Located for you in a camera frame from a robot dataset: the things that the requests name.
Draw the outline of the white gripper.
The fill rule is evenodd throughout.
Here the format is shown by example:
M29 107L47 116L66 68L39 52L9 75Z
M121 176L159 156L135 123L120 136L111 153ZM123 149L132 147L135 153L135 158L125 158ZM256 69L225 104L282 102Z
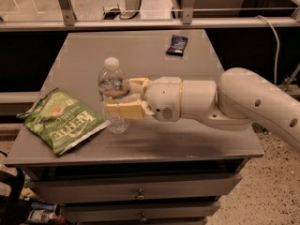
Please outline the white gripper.
M129 85L132 95L104 98L104 108L108 114L134 120L153 115L161 122L180 119L182 80L179 77L161 77L154 81L132 78Z

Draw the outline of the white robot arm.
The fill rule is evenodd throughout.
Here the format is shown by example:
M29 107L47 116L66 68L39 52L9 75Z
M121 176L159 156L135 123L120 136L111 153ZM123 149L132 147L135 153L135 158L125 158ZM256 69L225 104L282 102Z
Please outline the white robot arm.
M224 71L214 81L134 78L130 94L104 105L115 116L158 121L192 119L210 128L242 130L257 123L300 151L300 102L245 68Z

